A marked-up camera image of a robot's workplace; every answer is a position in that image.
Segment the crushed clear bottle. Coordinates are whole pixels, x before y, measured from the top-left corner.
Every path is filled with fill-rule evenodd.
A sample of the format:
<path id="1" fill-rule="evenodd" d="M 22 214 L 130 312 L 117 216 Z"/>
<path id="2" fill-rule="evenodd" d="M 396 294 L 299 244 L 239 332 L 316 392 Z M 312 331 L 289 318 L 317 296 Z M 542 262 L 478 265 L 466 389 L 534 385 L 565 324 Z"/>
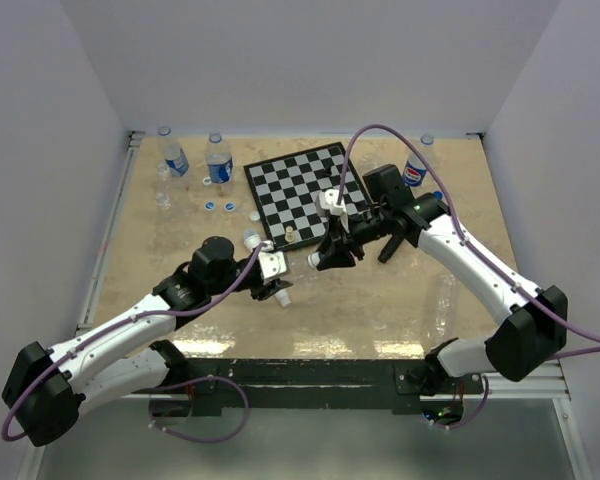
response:
<path id="1" fill-rule="evenodd" d="M 288 266 L 288 273 L 283 278 L 290 282 L 296 282 L 303 279 L 310 272 L 307 263 L 308 253 L 305 250 L 292 250 L 285 253 Z"/>

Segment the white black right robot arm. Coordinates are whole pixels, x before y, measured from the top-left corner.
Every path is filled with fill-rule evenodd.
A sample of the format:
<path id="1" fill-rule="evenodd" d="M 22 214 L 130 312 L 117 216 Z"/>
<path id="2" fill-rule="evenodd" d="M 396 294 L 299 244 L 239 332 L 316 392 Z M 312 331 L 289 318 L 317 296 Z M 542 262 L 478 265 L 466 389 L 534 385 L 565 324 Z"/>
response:
<path id="1" fill-rule="evenodd" d="M 431 350 L 407 377 L 424 395 L 449 392 L 461 377 L 496 372 L 519 382 L 566 345 L 562 321 L 568 300 L 557 287 L 543 289 L 515 273 L 462 224 L 432 193 L 413 196 L 393 165 L 363 177 L 373 201 L 362 214 L 348 215 L 336 189 L 321 192 L 316 208 L 327 232 L 309 265 L 318 270 L 351 268 L 365 244 L 391 236 L 436 259 L 480 301 L 497 324 L 485 338 L 451 339 Z"/>

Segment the white Pocari Sweat cap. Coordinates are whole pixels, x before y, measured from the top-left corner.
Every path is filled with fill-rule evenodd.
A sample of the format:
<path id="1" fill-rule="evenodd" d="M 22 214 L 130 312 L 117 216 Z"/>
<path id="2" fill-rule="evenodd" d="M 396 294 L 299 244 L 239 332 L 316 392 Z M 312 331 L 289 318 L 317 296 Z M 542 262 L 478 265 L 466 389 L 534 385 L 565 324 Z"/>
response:
<path id="1" fill-rule="evenodd" d="M 307 257 L 307 263 L 311 269 L 316 269 L 321 260 L 319 252 L 314 252 Z"/>

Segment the standing pepsi bottle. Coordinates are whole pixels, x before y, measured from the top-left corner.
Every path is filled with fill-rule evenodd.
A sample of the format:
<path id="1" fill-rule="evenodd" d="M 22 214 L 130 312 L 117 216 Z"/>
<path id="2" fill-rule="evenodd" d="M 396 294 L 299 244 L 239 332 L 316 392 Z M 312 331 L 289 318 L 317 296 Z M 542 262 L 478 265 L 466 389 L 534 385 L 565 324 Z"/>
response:
<path id="1" fill-rule="evenodd" d="M 233 156 L 229 143 L 221 133 L 209 134 L 205 158 L 209 177 L 218 195 L 227 197 L 232 188 Z"/>
<path id="2" fill-rule="evenodd" d="M 189 170 L 189 161 L 179 139 L 166 125 L 160 126 L 157 132 L 159 149 L 171 174 L 176 178 L 184 177 Z"/>

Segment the white toy microphone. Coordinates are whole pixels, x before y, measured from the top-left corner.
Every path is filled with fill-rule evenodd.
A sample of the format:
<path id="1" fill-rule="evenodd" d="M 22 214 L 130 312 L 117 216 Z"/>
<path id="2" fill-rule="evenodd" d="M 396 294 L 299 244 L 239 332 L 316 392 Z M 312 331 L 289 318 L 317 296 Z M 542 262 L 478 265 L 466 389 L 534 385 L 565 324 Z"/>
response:
<path id="1" fill-rule="evenodd" d="M 243 233 L 243 243 L 249 253 L 253 253 L 260 245 L 263 240 L 259 233 L 254 229 L 248 229 Z M 274 297 L 282 308 L 287 308 L 291 305 L 291 298 L 287 291 L 287 288 L 276 293 Z"/>

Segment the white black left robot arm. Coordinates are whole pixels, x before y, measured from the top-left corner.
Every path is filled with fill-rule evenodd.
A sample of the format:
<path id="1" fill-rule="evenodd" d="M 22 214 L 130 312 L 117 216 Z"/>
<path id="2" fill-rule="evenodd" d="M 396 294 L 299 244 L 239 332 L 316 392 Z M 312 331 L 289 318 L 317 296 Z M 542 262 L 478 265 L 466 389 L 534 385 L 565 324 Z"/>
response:
<path id="1" fill-rule="evenodd" d="M 48 445 L 89 410 L 143 389 L 180 390 L 185 360 L 162 340 L 234 292 L 264 301 L 289 287 L 285 253 L 260 241 L 249 256 L 235 260 L 225 237 L 207 238 L 126 312 L 73 339 L 45 348 L 34 341 L 17 354 L 2 400 L 9 411 L 1 436 Z"/>

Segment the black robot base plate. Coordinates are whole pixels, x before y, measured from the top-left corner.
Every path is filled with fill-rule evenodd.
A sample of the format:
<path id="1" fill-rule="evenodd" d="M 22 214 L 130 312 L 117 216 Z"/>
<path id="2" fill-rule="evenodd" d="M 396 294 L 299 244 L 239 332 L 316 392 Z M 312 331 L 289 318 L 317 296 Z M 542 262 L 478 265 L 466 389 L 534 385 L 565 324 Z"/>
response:
<path id="1" fill-rule="evenodd" d="M 388 410 L 421 413 L 415 381 L 419 360 L 188 358 L 162 382 L 175 385 L 215 375 L 245 392 L 256 409 Z"/>

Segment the clear unlabelled plastic bottle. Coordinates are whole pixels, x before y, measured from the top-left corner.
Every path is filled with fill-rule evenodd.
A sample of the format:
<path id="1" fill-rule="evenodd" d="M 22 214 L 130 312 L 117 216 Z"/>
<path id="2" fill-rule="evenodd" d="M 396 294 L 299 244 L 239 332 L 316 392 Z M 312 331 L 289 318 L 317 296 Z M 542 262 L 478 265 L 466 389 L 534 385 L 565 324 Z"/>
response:
<path id="1" fill-rule="evenodd" d="M 168 210 L 171 208 L 171 199 L 165 192 L 157 192 L 155 194 L 155 203 L 160 210 Z"/>

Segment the standing Pepsi bottle left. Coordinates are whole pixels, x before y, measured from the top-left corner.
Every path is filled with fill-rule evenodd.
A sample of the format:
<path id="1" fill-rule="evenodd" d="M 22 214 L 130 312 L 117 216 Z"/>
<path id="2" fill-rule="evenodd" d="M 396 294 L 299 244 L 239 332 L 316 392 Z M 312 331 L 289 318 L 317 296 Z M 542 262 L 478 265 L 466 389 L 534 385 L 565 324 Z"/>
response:
<path id="1" fill-rule="evenodd" d="M 189 161 L 179 139 L 166 125 L 160 126 L 157 132 L 159 149 L 171 174 L 176 178 L 184 177 L 189 170 Z"/>

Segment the Pepsi labelled bottle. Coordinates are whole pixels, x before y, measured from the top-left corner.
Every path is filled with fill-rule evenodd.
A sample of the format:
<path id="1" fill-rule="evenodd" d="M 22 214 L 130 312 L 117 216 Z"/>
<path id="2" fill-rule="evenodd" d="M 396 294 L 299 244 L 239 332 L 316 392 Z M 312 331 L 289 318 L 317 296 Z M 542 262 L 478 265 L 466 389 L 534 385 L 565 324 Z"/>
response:
<path id="1" fill-rule="evenodd" d="M 430 166 L 435 164 L 434 136 L 424 133 L 420 140 L 415 144 L 419 153 L 425 158 Z M 413 191 L 419 190 L 429 173 L 429 169 L 421 159 L 410 151 L 407 162 L 402 172 L 404 183 Z"/>

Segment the small clear bottle near wall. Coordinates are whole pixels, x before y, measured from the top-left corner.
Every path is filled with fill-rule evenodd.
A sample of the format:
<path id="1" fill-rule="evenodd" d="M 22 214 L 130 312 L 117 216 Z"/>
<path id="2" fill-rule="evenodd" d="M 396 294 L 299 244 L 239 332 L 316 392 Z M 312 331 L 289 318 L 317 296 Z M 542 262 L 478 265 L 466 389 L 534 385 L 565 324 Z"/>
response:
<path id="1" fill-rule="evenodd" d="M 167 191 L 171 186 L 171 170 L 166 163 L 160 163 L 156 166 L 156 191 Z"/>

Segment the black and silver chessboard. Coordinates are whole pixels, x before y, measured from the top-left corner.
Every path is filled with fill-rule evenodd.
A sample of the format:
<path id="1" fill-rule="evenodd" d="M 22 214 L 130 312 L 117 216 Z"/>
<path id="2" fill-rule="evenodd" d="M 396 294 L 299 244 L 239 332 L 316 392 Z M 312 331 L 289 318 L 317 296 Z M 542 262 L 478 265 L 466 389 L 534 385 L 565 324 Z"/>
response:
<path id="1" fill-rule="evenodd" d="M 316 245 L 327 221 L 317 214 L 315 199 L 339 187 L 345 147 L 336 142 L 248 164 L 244 173 L 266 238 L 282 251 Z M 332 176 L 325 168 L 333 166 Z M 294 228 L 295 241 L 285 241 L 285 228 Z"/>

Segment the clear bottle without label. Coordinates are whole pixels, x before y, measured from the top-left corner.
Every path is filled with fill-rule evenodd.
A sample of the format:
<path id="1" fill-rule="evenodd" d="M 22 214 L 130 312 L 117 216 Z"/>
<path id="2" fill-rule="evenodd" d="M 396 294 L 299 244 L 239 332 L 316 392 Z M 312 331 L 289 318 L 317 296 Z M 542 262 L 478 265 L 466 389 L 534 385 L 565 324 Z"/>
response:
<path id="1" fill-rule="evenodd" d="M 367 153 L 363 155 L 358 162 L 358 168 L 362 173 L 367 173 L 381 164 L 381 158 L 375 153 Z"/>

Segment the standing Pepsi bottle right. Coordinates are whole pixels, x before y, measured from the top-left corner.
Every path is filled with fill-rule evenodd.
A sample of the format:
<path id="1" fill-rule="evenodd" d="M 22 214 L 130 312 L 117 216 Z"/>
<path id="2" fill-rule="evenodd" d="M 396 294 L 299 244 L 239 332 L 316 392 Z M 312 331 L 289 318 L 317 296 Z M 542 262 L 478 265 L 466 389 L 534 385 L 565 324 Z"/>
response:
<path id="1" fill-rule="evenodd" d="M 218 195 L 227 197 L 232 188 L 233 156 L 229 143 L 221 133 L 209 134 L 205 158 L 209 177 Z"/>

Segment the black toy microphone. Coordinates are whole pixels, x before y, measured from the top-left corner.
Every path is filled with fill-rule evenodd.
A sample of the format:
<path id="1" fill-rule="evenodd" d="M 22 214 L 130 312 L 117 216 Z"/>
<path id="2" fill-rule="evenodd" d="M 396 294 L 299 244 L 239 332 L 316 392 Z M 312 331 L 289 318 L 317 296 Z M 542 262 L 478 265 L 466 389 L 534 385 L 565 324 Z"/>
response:
<path id="1" fill-rule="evenodd" d="M 378 255 L 378 261 L 386 264 L 396 253 L 398 248 L 403 243 L 404 238 L 399 235 L 392 235 Z"/>

